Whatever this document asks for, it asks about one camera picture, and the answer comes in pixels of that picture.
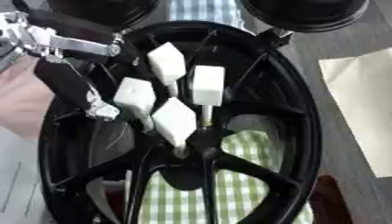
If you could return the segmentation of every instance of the white paper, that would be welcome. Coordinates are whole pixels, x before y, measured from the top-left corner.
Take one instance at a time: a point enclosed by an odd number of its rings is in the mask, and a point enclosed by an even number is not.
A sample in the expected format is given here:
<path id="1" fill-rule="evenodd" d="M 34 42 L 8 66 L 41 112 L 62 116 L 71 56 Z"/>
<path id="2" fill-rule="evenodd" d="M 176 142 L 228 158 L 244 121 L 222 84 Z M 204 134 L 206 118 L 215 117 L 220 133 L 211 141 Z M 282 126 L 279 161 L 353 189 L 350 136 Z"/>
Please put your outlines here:
<path id="1" fill-rule="evenodd" d="M 321 60 L 319 64 L 375 176 L 391 177 L 392 49 L 357 58 Z"/>
<path id="2" fill-rule="evenodd" d="M 0 223 L 54 223 L 37 172 L 37 144 L 0 127 Z"/>

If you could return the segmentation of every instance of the white foam cube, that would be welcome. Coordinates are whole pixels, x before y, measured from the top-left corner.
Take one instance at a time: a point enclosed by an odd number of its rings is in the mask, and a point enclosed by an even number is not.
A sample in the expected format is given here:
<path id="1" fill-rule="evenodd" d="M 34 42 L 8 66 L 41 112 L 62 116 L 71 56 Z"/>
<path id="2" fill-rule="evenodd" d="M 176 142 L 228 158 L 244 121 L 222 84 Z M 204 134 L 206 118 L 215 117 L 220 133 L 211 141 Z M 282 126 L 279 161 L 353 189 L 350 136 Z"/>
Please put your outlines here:
<path id="1" fill-rule="evenodd" d="M 219 107 L 225 85 L 225 68 L 222 66 L 196 66 L 194 70 L 193 103 Z"/>
<path id="2" fill-rule="evenodd" d="M 150 115 L 156 96 L 149 81 L 125 77 L 115 93 L 114 102 L 130 110 L 135 117 L 144 119 Z"/>
<path id="3" fill-rule="evenodd" d="M 154 74 L 165 86 L 186 74 L 186 60 L 182 52 L 167 42 L 147 54 Z"/>
<path id="4" fill-rule="evenodd" d="M 176 97 L 170 98 L 152 115 L 157 131 L 174 147 L 185 146 L 196 130 L 196 114 Z"/>

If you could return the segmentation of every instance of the gray table surface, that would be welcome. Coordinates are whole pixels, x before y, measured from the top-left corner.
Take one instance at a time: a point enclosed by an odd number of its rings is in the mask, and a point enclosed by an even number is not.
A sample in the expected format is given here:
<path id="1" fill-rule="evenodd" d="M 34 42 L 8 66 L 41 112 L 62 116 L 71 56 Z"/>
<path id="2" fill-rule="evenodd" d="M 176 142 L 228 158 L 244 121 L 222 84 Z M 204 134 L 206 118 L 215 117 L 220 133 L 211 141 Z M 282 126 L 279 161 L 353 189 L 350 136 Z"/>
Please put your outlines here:
<path id="1" fill-rule="evenodd" d="M 40 7 L 43 0 L 30 0 Z M 8 1 L 0 11 L 11 10 Z M 164 21 L 165 1 L 138 26 Z M 264 30 L 268 26 L 242 13 L 246 26 Z M 320 174 L 334 176 L 341 188 L 355 224 L 392 223 L 392 178 L 377 179 L 355 142 L 339 108 L 322 80 L 318 60 L 358 56 L 392 46 L 392 1 L 371 0 L 366 14 L 355 24 L 338 31 L 296 34 L 283 53 L 304 75 L 318 105 L 323 128 L 323 160 Z"/>

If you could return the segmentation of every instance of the robotic arm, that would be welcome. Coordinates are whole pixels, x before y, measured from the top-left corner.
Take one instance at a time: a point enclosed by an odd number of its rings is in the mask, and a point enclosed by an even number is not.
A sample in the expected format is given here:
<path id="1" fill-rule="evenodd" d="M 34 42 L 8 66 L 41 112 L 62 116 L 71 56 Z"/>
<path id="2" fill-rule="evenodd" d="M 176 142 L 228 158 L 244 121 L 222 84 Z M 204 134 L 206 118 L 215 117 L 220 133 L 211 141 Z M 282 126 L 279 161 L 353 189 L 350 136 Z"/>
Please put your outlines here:
<path id="1" fill-rule="evenodd" d="M 105 102 L 92 83 L 69 63 L 67 57 L 91 62 L 109 58 L 125 60 L 141 74 L 149 74 L 141 63 L 137 49 L 125 43 L 120 34 L 107 27 L 44 10 L 0 13 L 0 46 L 5 55 L 0 59 L 0 72 L 20 56 L 41 58 L 36 75 L 58 97 L 83 109 L 92 118 L 114 121 L 120 109 Z"/>

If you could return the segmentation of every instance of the fabric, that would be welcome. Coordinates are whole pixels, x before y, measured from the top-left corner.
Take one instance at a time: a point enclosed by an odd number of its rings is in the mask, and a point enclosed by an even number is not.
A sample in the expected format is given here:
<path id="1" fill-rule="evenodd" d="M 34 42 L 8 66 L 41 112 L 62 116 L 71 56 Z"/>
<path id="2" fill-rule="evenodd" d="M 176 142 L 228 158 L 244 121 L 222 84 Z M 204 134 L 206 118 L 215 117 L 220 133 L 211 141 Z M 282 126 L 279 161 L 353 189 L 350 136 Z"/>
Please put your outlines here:
<path id="1" fill-rule="evenodd" d="M 244 29 L 235 0 L 171 0 L 170 20 L 200 20 Z"/>
<path id="2" fill-rule="evenodd" d="M 225 152 L 272 171 L 277 171 L 282 162 L 283 149 L 277 148 L 265 132 L 241 131 L 226 137 L 221 146 Z M 219 223 L 237 223 L 259 205 L 269 191 L 262 181 L 231 171 L 219 171 L 215 181 Z M 177 190 L 156 173 L 147 186 L 139 220 L 150 224 L 206 223 L 204 206 L 201 189 Z M 313 223 L 308 204 L 293 223 Z"/>

